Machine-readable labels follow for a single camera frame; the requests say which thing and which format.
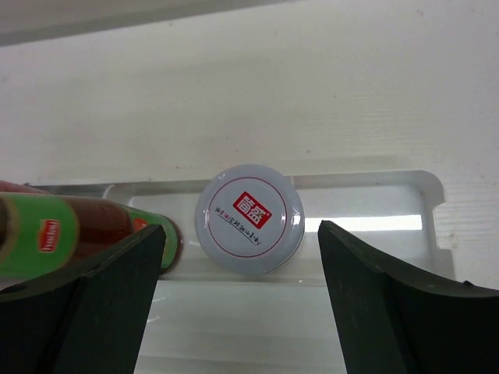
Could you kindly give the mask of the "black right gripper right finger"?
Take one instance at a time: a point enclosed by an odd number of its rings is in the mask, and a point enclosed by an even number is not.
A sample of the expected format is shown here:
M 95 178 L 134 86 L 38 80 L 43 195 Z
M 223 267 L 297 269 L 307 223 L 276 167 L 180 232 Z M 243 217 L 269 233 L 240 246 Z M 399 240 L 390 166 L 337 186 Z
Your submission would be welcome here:
M 347 372 L 497 372 L 497 290 L 420 269 L 330 221 L 317 235 Z

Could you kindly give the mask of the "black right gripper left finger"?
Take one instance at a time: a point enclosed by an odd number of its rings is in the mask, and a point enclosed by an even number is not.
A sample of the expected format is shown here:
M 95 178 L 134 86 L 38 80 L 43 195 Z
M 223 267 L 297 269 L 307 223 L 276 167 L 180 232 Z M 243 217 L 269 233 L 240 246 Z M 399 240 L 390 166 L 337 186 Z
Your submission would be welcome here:
M 1 291 L 3 373 L 132 373 L 160 273 L 151 225 L 98 254 Z

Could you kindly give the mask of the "red chili sauce bottle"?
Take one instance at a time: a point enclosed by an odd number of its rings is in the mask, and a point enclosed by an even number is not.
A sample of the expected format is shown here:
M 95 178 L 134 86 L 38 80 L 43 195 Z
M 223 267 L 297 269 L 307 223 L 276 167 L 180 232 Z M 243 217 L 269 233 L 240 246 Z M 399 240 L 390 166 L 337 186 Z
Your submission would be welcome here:
M 166 239 L 161 272 L 174 267 L 182 235 L 169 218 L 104 198 L 61 196 L 1 183 L 1 276 L 32 279 L 93 256 L 151 225 Z

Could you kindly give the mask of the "brown sauce jar white lid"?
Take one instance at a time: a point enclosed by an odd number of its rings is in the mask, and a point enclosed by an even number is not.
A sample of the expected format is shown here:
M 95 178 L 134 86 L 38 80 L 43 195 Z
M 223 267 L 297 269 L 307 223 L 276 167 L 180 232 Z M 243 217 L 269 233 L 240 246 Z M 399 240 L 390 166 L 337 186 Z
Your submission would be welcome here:
M 289 177 L 267 166 L 244 164 L 207 183 L 196 204 L 195 229 L 214 263 L 255 277 L 294 256 L 305 233 L 305 214 Z

